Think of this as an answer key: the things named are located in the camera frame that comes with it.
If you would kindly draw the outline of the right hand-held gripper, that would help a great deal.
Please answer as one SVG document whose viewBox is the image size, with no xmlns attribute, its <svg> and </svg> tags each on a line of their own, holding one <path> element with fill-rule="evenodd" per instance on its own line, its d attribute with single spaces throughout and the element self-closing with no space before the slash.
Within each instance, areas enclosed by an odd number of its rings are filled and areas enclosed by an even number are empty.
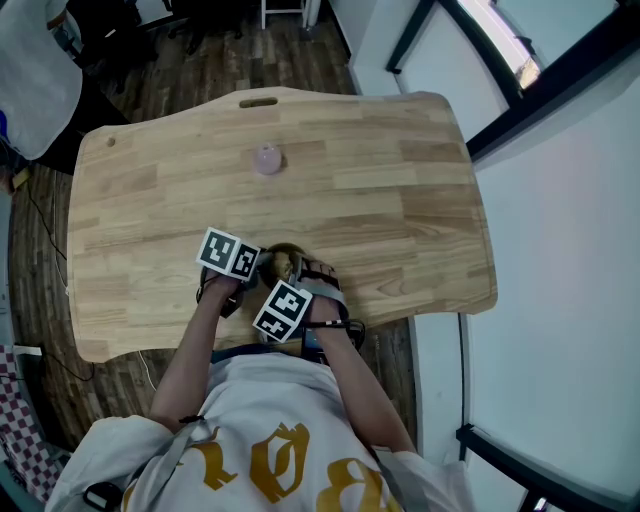
<svg viewBox="0 0 640 512">
<path fill-rule="evenodd" d="M 284 343 L 303 329 L 340 325 L 349 319 L 330 265 L 300 255 L 290 255 L 289 261 L 287 283 L 276 283 L 253 321 L 262 343 Z"/>
</svg>

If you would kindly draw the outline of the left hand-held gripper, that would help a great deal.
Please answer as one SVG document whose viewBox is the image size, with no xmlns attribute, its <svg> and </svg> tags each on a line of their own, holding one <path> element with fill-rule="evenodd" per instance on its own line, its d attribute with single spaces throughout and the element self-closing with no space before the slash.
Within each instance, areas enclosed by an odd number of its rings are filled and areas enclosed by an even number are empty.
<svg viewBox="0 0 640 512">
<path fill-rule="evenodd" d="M 234 278 L 240 284 L 225 300 L 221 309 L 221 316 L 228 318 L 242 305 L 245 293 L 258 286 L 258 269 L 272 271 L 274 259 L 273 251 L 260 248 L 235 235 L 209 227 L 196 258 L 196 262 L 202 267 L 196 302 L 200 302 L 205 287 L 216 277 Z"/>
</svg>

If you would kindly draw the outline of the brown wooden bowl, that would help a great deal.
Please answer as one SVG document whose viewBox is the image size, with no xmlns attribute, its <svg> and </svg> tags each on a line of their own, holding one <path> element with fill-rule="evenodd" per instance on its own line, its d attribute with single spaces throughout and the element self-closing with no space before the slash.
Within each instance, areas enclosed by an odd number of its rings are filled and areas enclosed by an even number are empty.
<svg viewBox="0 0 640 512">
<path fill-rule="evenodd" d="M 290 255 L 301 255 L 304 253 L 301 247 L 291 243 L 278 243 L 278 244 L 272 245 L 266 250 L 273 251 L 274 253 L 277 251 L 282 251 L 282 252 L 289 253 Z M 273 287 L 276 284 L 276 282 L 280 280 L 274 276 L 272 271 L 260 271 L 258 269 L 258 272 L 259 272 L 260 278 L 262 279 L 264 284 L 267 285 L 268 287 Z"/>
</svg>

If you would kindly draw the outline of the beige sponge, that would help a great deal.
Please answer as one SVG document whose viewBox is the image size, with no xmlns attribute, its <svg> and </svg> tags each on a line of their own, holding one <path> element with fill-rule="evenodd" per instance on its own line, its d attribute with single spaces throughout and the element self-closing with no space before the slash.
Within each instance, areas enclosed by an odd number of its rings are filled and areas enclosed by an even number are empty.
<svg viewBox="0 0 640 512">
<path fill-rule="evenodd" d="M 275 252 L 271 269 L 277 279 L 288 282 L 294 271 L 294 263 L 290 254 L 282 251 Z"/>
</svg>

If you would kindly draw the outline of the person's left forearm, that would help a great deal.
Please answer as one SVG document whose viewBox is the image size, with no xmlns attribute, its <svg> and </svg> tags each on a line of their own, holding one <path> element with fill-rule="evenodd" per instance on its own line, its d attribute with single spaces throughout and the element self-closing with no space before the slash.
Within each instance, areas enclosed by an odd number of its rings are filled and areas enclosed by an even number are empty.
<svg viewBox="0 0 640 512">
<path fill-rule="evenodd" d="M 217 272 L 205 279 L 200 300 L 154 394 L 149 418 L 175 433 L 196 416 L 207 395 L 217 325 L 226 300 L 240 282 Z"/>
</svg>

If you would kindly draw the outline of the person's right forearm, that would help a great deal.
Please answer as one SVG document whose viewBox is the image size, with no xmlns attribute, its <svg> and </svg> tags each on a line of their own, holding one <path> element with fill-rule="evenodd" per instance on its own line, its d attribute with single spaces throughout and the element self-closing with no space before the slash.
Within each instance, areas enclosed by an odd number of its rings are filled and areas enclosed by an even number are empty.
<svg viewBox="0 0 640 512">
<path fill-rule="evenodd" d="M 344 329 L 315 331 L 336 379 L 346 415 L 361 442 L 391 452 L 416 453 L 399 414 Z"/>
</svg>

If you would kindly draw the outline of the black phone with lit screen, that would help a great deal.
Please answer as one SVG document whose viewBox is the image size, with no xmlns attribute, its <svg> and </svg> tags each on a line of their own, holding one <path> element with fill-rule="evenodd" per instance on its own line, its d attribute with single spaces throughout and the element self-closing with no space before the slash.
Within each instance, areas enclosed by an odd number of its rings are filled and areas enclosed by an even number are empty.
<svg viewBox="0 0 640 512">
<path fill-rule="evenodd" d="M 311 329 L 302 329 L 300 356 L 310 362 L 325 366 L 329 365 L 324 350 L 320 346 L 315 333 Z"/>
</svg>

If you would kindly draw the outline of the person's blue jeans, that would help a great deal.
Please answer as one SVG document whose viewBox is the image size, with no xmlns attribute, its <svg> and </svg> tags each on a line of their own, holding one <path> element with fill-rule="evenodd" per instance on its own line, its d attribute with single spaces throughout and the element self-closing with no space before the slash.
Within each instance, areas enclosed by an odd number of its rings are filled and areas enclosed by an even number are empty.
<svg viewBox="0 0 640 512">
<path fill-rule="evenodd" d="M 302 345 L 300 343 L 274 344 L 274 345 L 252 343 L 252 344 L 234 346 L 226 349 L 214 350 L 211 354 L 210 362 L 212 364 L 216 364 L 237 356 L 260 355 L 260 354 L 270 354 L 270 353 L 282 353 L 286 355 L 299 357 L 301 355 L 301 352 L 302 352 Z"/>
</svg>

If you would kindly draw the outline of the person's white printed shirt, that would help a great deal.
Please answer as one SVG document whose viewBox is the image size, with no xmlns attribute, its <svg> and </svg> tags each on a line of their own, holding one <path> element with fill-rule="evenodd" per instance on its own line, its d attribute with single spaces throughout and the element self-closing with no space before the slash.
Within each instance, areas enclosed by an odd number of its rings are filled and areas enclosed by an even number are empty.
<svg viewBox="0 0 640 512">
<path fill-rule="evenodd" d="M 95 422 L 46 512 L 83 510 L 111 482 L 120 512 L 474 512 L 464 464 L 372 455 L 328 367 L 280 354 L 210 368 L 199 420 L 182 434 L 144 417 Z"/>
</svg>

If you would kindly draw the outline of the black office chair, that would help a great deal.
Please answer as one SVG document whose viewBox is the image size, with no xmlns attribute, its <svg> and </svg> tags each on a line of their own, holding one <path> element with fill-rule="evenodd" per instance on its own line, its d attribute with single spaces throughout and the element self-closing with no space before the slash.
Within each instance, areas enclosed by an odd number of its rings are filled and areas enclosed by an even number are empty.
<svg viewBox="0 0 640 512">
<path fill-rule="evenodd" d="M 162 0 L 165 9 L 184 22 L 169 30 L 168 38 L 190 31 L 187 54 L 193 55 L 211 31 L 232 32 L 235 39 L 243 36 L 242 20 L 245 0 Z"/>
<path fill-rule="evenodd" d="M 134 65 L 158 58 L 153 42 L 140 28 L 135 0 L 68 0 L 66 8 L 79 28 L 81 68 L 103 62 L 121 76 Z"/>
</svg>

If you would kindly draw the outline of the black clip-on device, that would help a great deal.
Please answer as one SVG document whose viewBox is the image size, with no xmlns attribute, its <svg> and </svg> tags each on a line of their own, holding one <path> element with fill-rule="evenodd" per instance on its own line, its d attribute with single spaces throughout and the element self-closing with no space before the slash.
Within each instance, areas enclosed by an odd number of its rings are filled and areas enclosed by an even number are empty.
<svg viewBox="0 0 640 512">
<path fill-rule="evenodd" d="M 115 512 L 123 499 L 123 491 L 111 482 L 90 485 L 83 493 L 83 502 L 97 512 Z"/>
</svg>

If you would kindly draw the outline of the red white checkered cloth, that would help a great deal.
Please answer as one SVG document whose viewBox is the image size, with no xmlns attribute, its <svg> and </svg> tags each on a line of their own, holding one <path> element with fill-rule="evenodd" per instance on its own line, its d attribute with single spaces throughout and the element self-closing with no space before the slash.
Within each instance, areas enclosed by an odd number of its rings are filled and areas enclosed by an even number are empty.
<svg viewBox="0 0 640 512">
<path fill-rule="evenodd" d="M 13 348 L 0 344 L 0 446 L 22 488 L 45 504 L 58 469 L 23 398 Z"/>
</svg>

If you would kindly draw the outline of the black window frame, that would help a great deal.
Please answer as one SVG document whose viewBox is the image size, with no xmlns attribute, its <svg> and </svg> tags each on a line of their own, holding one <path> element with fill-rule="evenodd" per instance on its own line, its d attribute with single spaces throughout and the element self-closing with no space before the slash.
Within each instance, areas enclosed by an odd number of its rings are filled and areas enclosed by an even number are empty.
<svg viewBox="0 0 640 512">
<path fill-rule="evenodd" d="M 613 11 L 568 48 L 528 87 L 522 87 L 488 31 L 472 19 L 458 0 L 418 0 L 385 70 L 399 75 L 402 61 L 440 5 L 461 29 L 487 67 L 508 109 L 467 142 L 476 162 L 576 99 L 640 50 L 640 0 L 615 0 Z"/>
</svg>

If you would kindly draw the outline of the black partition frame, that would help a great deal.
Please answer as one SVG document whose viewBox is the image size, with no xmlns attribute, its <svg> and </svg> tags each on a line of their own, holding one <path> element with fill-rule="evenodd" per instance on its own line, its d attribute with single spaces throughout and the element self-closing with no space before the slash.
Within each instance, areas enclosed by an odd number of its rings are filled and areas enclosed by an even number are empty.
<svg viewBox="0 0 640 512">
<path fill-rule="evenodd" d="M 464 424 L 455 433 L 460 444 L 460 459 L 473 452 L 525 489 L 518 512 L 534 512 L 540 500 L 563 512 L 640 512 L 640 488 L 632 497 L 614 497 L 611 493 L 585 485 L 545 468 L 541 463 L 515 450 L 501 446 L 473 424 Z"/>
</svg>

